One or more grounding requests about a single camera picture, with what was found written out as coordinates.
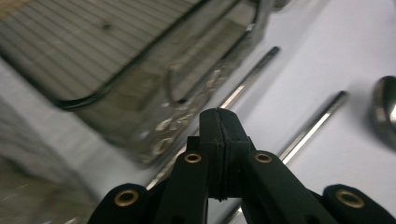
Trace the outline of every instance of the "white countertop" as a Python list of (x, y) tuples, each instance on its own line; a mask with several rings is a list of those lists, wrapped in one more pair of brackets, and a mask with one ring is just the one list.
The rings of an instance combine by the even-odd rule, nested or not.
[[(367, 115), (376, 81), (396, 75), (395, 41), (395, 1), (291, 0), (272, 14), (266, 37), (235, 72), (243, 75), (230, 83), (272, 46), (282, 51), (231, 110), (258, 150), (280, 155), (331, 97), (348, 91), (346, 103), (289, 168), (308, 189), (321, 194), (329, 185), (349, 185), (396, 217), (396, 149), (377, 138)], [(6, 65), (0, 71), (0, 95), (97, 195), (125, 182), (145, 185), (159, 170), (140, 170), (72, 114), (53, 108)], [(209, 214), (220, 208), (211, 207)]]

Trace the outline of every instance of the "spoon bowl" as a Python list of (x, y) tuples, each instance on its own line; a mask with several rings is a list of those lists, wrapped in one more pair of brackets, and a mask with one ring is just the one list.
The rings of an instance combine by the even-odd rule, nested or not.
[(396, 148), (396, 77), (382, 77), (375, 84), (371, 117), (379, 136)]

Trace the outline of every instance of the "brass ring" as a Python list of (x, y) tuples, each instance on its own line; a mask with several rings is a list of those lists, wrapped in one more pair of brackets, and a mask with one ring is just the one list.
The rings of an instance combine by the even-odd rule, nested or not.
[(270, 157), (269, 155), (267, 155), (265, 153), (256, 154), (256, 156), (254, 158), (256, 159), (256, 161), (263, 162), (263, 163), (272, 161), (272, 157)]
[(184, 160), (188, 163), (197, 163), (202, 159), (202, 157), (196, 153), (187, 154)]
[[(358, 195), (352, 193), (349, 190), (346, 189), (339, 189), (337, 192), (335, 192), (335, 196), (337, 197), (338, 201), (341, 203), (344, 203), (350, 207), (353, 208), (362, 208), (364, 206), (364, 201), (361, 197)], [(353, 201), (349, 200), (345, 196), (351, 197)]]
[(137, 201), (139, 194), (134, 189), (125, 189), (117, 194), (114, 203), (119, 207), (129, 206)]

